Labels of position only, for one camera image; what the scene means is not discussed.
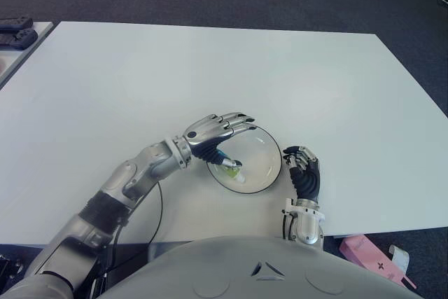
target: gray carpet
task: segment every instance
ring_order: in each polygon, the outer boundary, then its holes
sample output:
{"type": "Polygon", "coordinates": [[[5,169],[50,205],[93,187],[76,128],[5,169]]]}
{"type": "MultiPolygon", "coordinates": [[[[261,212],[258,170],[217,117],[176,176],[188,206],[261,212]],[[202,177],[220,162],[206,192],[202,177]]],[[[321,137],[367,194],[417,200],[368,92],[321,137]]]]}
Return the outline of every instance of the gray carpet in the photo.
{"type": "MultiPolygon", "coordinates": [[[[448,10],[437,0],[0,0],[0,18],[374,33],[448,113],[448,10]]],[[[447,229],[371,235],[410,252],[425,298],[448,298],[447,229]]],[[[325,249],[337,254],[337,240],[325,249]]]]}

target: black device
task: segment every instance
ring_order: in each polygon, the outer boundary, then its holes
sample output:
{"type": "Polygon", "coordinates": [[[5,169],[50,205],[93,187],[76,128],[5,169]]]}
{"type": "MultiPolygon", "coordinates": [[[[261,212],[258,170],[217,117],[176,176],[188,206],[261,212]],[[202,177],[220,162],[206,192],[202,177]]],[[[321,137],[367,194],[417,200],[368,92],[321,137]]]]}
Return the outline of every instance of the black device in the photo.
{"type": "Polygon", "coordinates": [[[34,29],[28,28],[18,32],[0,34],[0,50],[1,49],[27,49],[38,38],[34,29]]]}
{"type": "Polygon", "coordinates": [[[0,19],[0,31],[21,31],[32,26],[33,20],[30,17],[0,19]]]}

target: robot finger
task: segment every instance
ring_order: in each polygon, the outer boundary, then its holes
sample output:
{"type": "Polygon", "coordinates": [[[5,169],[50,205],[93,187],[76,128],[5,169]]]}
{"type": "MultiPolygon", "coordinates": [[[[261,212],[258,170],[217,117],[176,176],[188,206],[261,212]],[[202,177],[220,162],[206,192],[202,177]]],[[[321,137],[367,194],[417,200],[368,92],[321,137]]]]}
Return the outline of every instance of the robot finger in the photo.
{"type": "Polygon", "coordinates": [[[255,130],[256,128],[257,127],[254,124],[250,124],[250,123],[240,124],[231,129],[233,131],[232,136],[237,135],[237,134],[242,133],[247,130],[255,130]]]}

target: black robotic hand joint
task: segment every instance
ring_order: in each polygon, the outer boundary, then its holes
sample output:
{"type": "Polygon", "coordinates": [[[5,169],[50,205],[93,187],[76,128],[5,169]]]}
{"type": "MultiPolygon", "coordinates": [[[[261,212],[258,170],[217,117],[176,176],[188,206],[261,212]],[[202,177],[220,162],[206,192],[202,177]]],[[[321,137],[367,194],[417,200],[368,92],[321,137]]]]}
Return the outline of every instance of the black robotic hand joint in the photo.
{"type": "Polygon", "coordinates": [[[288,147],[284,153],[297,198],[317,202],[321,185],[319,160],[304,146],[288,147]]]}

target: silver robotic arm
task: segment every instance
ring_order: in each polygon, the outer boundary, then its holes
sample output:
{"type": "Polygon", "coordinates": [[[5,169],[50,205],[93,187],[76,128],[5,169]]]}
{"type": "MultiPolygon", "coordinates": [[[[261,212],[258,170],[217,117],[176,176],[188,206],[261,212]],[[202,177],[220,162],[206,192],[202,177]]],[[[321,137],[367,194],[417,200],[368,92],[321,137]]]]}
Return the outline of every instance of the silver robotic arm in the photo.
{"type": "Polygon", "coordinates": [[[117,227],[126,224],[158,181],[185,169],[191,155],[218,165],[241,165],[225,158],[216,147],[236,134],[255,129],[250,124],[253,121],[243,113],[209,115],[188,127],[182,137],[166,138],[119,165],[84,209],[36,257],[25,278],[2,299],[72,298],[117,227]]]}
{"type": "Polygon", "coordinates": [[[291,215],[288,238],[307,245],[323,247],[323,231],[320,223],[325,216],[319,211],[318,196],[321,184],[319,160],[304,146],[291,146],[284,150],[283,157],[289,166],[289,173],[297,199],[286,199],[283,226],[286,215],[291,215]]]}

